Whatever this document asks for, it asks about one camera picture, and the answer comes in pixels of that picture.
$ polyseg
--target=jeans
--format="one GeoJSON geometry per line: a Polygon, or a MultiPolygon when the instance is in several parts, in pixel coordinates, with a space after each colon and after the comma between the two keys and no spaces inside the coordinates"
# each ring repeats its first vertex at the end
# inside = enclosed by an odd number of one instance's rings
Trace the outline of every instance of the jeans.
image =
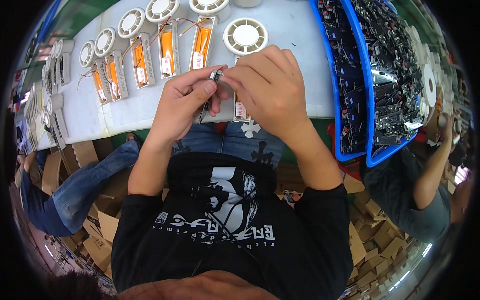
{"type": "Polygon", "coordinates": [[[256,122],[230,122],[219,134],[214,123],[194,124],[187,135],[173,144],[172,156],[188,152],[222,153],[251,162],[264,163],[273,169],[283,154],[285,144],[256,122]]]}
{"type": "Polygon", "coordinates": [[[82,227],[102,186],[112,175],[135,164],[139,151],[135,141],[128,141],[101,162],[76,170],[52,194],[60,219],[72,234],[82,227]]]}

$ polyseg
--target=workbench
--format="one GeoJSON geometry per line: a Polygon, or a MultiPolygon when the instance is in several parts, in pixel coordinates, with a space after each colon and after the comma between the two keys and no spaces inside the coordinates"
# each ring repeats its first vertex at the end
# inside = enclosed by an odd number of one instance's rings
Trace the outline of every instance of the workbench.
{"type": "MultiPolygon", "coordinates": [[[[133,75],[132,57],[128,53],[123,61],[129,96],[119,101],[100,105],[92,78],[83,78],[77,90],[80,74],[88,71],[79,64],[80,48],[87,40],[95,40],[98,33],[106,28],[117,29],[120,18],[130,9],[144,8],[149,0],[121,0],[112,5],[85,26],[73,39],[75,46],[71,55],[71,82],[59,86],[64,106],[62,109],[68,137],[66,144],[110,137],[122,132],[131,132],[151,127],[163,86],[167,79],[160,79],[160,59],[158,42],[151,48],[156,84],[141,89],[136,88],[133,75]]],[[[188,7],[188,1],[181,5],[188,7]]],[[[254,8],[242,8],[230,4],[231,16],[218,24],[213,35],[213,52],[210,66],[226,64],[233,67],[235,57],[223,43],[223,31],[228,23],[240,17],[251,17],[263,23],[269,34],[269,45],[290,49],[298,60],[303,74],[306,91],[307,114],[310,118],[333,118],[334,103],[332,80],[324,44],[312,9],[308,1],[264,0],[254,8]]],[[[198,15],[188,7],[191,20],[198,15]]],[[[179,24],[179,30],[189,26],[189,22],[179,24]]],[[[179,38],[181,72],[188,71],[194,28],[179,38]]],[[[230,121],[233,119],[233,91],[231,98],[221,104],[221,113],[215,118],[207,115],[204,122],[230,121]]],[[[38,140],[38,149],[51,147],[47,134],[38,140]]]]}

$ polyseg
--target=circuit board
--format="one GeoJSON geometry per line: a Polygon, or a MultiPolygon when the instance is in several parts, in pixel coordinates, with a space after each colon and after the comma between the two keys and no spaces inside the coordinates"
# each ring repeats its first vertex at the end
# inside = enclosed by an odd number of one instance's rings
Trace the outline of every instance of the circuit board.
{"type": "Polygon", "coordinates": [[[375,120],[373,152],[409,140],[423,124],[417,95],[421,71],[405,22],[382,1],[351,0],[370,56],[375,120]]]}
{"type": "Polygon", "coordinates": [[[318,1],[325,34],[330,42],[340,98],[340,151],[352,154],[365,151],[366,93],[357,43],[339,0],[318,1]]]}

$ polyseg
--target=gray shirt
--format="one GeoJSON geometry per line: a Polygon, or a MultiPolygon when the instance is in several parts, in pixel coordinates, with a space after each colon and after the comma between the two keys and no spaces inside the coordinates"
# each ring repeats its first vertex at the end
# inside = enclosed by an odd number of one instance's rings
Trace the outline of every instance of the gray shirt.
{"type": "Polygon", "coordinates": [[[406,148],[373,168],[362,168],[362,181],[370,197],[405,233],[422,242],[432,242],[450,226],[450,194],[440,184],[432,202],[419,210],[413,187],[422,166],[406,148]]]}

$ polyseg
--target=blue shirt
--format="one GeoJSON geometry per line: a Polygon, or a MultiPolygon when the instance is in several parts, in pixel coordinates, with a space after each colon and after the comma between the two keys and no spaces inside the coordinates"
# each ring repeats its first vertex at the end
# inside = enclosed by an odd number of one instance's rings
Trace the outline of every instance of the blue shirt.
{"type": "Polygon", "coordinates": [[[57,237],[72,235],[61,221],[52,197],[34,185],[25,170],[20,193],[25,214],[37,229],[57,237]]]}

